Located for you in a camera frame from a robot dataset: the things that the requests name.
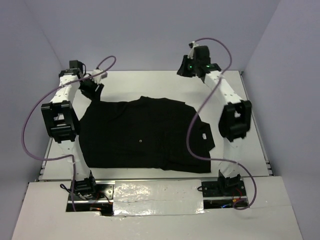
black t-shirt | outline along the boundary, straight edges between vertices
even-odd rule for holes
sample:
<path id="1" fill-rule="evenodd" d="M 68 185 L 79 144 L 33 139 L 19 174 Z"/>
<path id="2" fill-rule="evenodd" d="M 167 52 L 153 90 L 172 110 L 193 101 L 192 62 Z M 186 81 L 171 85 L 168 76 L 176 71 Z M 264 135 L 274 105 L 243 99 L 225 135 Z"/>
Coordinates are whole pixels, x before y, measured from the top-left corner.
<path id="1" fill-rule="evenodd" d="M 210 161 L 198 160 L 187 150 L 187 130 L 195 114 L 193 107 L 167 98 L 94 100 L 80 120 L 79 143 L 85 162 L 90 168 L 209 173 Z M 215 146 L 210 125 L 198 117 L 189 142 L 195 154 L 209 158 Z"/>

white table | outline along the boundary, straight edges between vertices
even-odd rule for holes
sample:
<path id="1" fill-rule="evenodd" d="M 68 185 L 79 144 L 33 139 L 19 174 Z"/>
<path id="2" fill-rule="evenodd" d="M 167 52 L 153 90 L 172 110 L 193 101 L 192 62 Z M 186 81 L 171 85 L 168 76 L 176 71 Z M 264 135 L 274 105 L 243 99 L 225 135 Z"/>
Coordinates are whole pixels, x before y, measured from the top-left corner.
<path id="1" fill-rule="evenodd" d="M 247 210 L 131 217 L 66 212 L 68 193 L 59 187 L 60 182 L 32 182 L 12 240 L 302 240 L 282 178 L 255 180 L 257 199 Z M 251 180 L 245 178 L 244 184 L 250 201 Z"/>
<path id="2" fill-rule="evenodd" d="M 228 71 L 225 78 L 232 88 L 243 99 L 247 99 L 244 86 L 238 71 Z M 210 93 L 209 88 L 199 78 L 181 77 L 176 71 L 110 71 L 104 79 L 104 89 L 101 100 L 107 102 L 133 101 L 146 96 L 151 98 L 168 98 L 185 102 L 196 110 Z M 80 119 L 90 100 L 79 91 L 76 93 L 73 107 Z M 218 122 L 222 106 L 213 96 L 211 101 L 200 113 L 201 120 L 209 123 L 213 134 L 215 148 L 210 152 L 212 157 L 223 156 L 223 139 L 219 134 Z M 60 157 L 61 149 L 56 142 L 52 142 L 48 151 L 48 158 Z M 242 160 L 253 176 L 269 176 L 262 146 L 258 138 L 255 123 L 251 122 L 251 130 L 244 140 Z M 219 162 L 211 162 L 211 173 L 198 174 L 179 171 L 164 171 L 147 168 L 92 168 L 94 177 L 103 179 L 163 179 L 163 178 L 205 178 L 218 176 Z M 241 169 L 241 175 L 247 173 Z M 50 161 L 45 165 L 41 180 L 68 180 L 71 178 L 69 165 L 66 160 Z"/>

black cloth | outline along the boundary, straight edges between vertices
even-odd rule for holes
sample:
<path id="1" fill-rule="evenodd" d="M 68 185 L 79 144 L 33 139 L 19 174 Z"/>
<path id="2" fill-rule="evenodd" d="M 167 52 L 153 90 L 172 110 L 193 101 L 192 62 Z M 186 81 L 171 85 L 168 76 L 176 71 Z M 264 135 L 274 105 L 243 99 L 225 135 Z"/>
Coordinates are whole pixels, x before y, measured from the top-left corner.
<path id="1" fill-rule="evenodd" d="M 194 158 L 187 149 L 187 130 L 195 113 L 184 102 L 167 98 L 94 100 L 80 120 L 79 143 L 85 162 L 90 168 L 210 173 L 210 161 Z M 207 158 L 214 147 L 210 125 L 199 117 L 191 131 L 190 147 Z"/>

wall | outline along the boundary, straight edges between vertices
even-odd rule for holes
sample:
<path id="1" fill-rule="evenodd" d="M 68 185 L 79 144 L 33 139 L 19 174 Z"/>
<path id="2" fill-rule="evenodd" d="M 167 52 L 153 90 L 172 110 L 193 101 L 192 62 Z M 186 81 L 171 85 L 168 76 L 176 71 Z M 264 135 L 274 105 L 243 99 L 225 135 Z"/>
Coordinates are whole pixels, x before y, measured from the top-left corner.
<path id="1" fill-rule="evenodd" d="M 243 70 L 280 0 L 25 1 L 64 67 L 79 59 L 93 69 L 113 54 L 113 70 L 176 70 L 189 42 L 215 37 L 230 48 L 231 68 Z M 206 43 L 225 67 L 225 50 Z"/>
<path id="2" fill-rule="evenodd" d="M 61 65 L 23 1 L 1 2 L 0 32 L 0 239 L 9 240 L 28 181 L 36 179 L 41 167 L 24 154 L 21 128 L 36 100 L 58 85 Z M 43 156 L 49 138 L 40 111 L 27 128 L 27 146 Z"/>
<path id="3" fill-rule="evenodd" d="M 319 239 L 320 1 L 281 0 L 244 71 L 271 166 L 304 240 Z"/>

shiny plastic film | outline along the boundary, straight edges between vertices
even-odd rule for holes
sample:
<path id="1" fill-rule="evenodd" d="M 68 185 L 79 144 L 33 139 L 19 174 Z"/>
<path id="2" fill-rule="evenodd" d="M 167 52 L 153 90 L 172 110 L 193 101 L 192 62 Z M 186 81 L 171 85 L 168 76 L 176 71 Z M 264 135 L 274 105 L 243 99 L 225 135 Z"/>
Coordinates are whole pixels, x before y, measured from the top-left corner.
<path id="1" fill-rule="evenodd" d="M 117 181 L 115 216 L 195 215 L 204 213 L 200 180 Z"/>

